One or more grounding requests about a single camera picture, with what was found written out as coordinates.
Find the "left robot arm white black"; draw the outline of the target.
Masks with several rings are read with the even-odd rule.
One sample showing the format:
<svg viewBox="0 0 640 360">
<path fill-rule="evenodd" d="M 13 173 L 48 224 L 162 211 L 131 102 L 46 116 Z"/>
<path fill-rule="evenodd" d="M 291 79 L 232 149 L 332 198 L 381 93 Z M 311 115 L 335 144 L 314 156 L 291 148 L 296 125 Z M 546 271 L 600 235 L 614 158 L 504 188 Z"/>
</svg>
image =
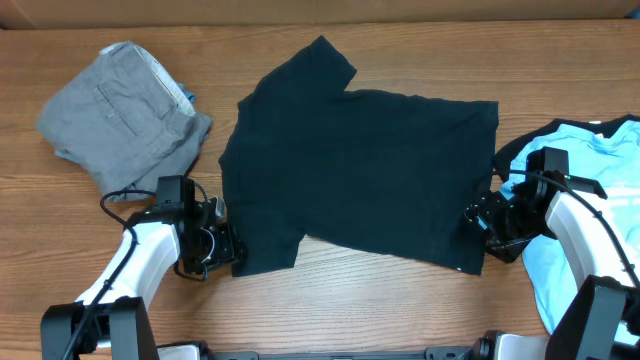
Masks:
<svg viewBox="0 0 640 360">
<path fill-rule="evenodd" d="M 241 262 L 246 247 L 224 216 L 222 199 L 196 197 L 203 188 L 185 176 L 165 176 L 155 204 L 123 221 L 122 243 L 101 276 L 74 302 L 53 305 L 41 324 L 47 360 L 77 359 L 108 348 L 115 359 L 203 360 L 203 341 L 157 345 L 148 308 L 166 272 L 204 282 L 210 272 Z"/>
</svg>

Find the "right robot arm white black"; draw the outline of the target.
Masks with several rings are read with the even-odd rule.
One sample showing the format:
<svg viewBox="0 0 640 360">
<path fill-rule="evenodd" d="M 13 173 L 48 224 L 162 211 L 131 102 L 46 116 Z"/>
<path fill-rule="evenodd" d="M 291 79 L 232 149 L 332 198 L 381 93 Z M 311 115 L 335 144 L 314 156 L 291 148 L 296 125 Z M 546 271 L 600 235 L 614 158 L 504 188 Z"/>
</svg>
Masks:
<svg viewBox="0 0 640 360">
<path fill-rule="evenodd" d="M 620 326 L 639 332 L 639 261 L 610 222 L 607 194 L 596 180 L 569 172 L 565 150 L 530 153 L 524 181 L 511 198 L 487 192 L 466 210 L 479 226 L 485 250 L 515 261 L 531 240 L 559 241 L 577 294 L 547 338 L 488 331 L 463 353 L 465 359 L 636 359 L 639 346 L 616 341 Z"/>
</svg>

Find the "black t-shirt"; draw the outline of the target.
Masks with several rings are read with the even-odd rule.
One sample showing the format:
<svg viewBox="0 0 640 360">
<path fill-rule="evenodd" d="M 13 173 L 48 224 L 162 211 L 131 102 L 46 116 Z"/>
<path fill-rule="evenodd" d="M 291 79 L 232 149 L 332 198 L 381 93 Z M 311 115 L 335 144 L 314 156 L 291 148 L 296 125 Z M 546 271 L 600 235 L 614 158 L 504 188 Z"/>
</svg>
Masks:
<svg viewBox="0 0 640 360">
<path fill-rule="evenodd" d="M 240 101 L 219 160 L 234 276 L 292 267 L 305 236 L 481 272 L 465 212 L 491 184 L 498 104 L 353 91 L 355 73 L 318 38 Z"/>
</svg>

